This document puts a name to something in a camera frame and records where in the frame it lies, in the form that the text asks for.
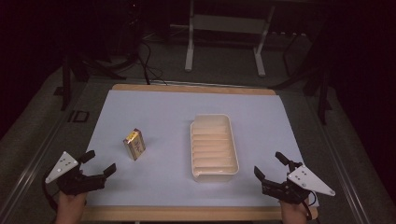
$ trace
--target plastic tray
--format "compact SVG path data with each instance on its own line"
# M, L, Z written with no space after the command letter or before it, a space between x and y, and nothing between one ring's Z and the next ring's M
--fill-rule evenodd
M230 119L197 115L191 124L191 168L197 182L226 182L239 170Z

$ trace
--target white tabletop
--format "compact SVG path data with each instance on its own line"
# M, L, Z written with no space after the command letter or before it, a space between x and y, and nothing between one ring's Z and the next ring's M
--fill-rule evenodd
M229 182L192 178L190 125L197 114L231 120L240 168ZM134 128L146 143L137 161L122 143ZM275 153L303 161L281 99L271 95L110 91L87 150L96 157L82 166L85 175L117 164L106 187L89 194L88 205L278 206L277 199L262 195L254 166L281 183L288 167Z

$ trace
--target wooden table edge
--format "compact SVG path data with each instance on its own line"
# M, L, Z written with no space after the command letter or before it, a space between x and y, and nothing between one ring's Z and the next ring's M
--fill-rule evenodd
M160 85L135 85L116 84L113 91L174 91L174 92L200 92L222 94L251 94L251 95L276 95L275 91L268 89L240 88L240 87L207 87L207 86L160 86Z
M309 208L312 218L316 207ZM281 220L279 206L268 207L174 207L174 206L86 206L85 221L260 221Z

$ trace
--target white table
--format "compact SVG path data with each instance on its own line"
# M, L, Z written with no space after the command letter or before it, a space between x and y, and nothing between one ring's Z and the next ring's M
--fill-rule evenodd
M113 162L118 170L105 189L89 194L83 220L281 219L277 200L262 195L253 167L283 182L288 168L275 152L303 159L273 91L136 85L113 89L88 146L96 157L83 170L98 174ZM193 181L189 128L197 113L222 113L231 119L240 169L230 182ZM122 144L133 128L142 131L147 146L137 161ZM313 218L316 206L311 207Z

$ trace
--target cardboard box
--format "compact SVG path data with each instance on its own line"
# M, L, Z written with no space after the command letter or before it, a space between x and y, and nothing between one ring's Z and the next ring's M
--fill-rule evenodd
M123 143L129 153L129 156L134 161L146 150L145 142L143 141L142 133L138 129L134 129L126 136Z

